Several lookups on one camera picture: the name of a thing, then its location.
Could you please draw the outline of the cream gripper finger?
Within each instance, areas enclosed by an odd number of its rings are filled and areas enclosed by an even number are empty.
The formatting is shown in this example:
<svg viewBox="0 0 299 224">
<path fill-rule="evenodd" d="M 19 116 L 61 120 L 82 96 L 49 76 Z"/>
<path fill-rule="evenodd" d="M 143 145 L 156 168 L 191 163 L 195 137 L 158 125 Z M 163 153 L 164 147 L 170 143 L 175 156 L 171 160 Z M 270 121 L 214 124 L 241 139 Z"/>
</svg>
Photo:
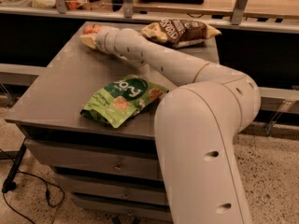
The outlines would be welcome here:
<svg viewBox="0 0 299 224">
<path fill-rule="evenodd" d="M 97 49 L 95 42 L 96 34 L 81 35 L 81 42 L 91 49 Z"/>
</svg>

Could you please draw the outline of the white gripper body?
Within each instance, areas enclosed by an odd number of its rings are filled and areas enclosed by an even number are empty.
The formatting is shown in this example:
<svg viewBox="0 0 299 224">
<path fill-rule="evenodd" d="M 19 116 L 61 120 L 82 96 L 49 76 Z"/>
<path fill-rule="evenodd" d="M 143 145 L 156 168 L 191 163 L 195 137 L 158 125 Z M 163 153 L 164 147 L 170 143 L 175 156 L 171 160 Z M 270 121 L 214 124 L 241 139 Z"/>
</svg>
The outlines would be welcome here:
<svg viewBox="0 0 299 224">
<path fill-rule="evenodd" d="M 115 49 L 115 37 L 119 31 L 118 28 L 103 26 L 95 37 L 96 47 L 106 54 L 118 54 Z"/>
</svg>

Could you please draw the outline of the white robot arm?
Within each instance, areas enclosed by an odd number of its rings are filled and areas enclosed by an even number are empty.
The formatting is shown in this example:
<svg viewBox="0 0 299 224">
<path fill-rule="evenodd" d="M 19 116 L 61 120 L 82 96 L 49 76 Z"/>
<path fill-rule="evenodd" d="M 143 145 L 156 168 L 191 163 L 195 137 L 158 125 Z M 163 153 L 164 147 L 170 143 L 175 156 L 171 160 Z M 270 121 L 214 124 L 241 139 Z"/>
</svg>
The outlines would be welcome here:
<svg viewBox="0 0 299 224">
<path fill-rule="evenodd" d="M 159 103 L 155 143 L 174 224 L 252 224 L 233 139 L 257 116 L 255 81 L 232 68 L 148 41 L 133 29 L 89 25 L 85 45 L 176 84 Z"/>
</svg>

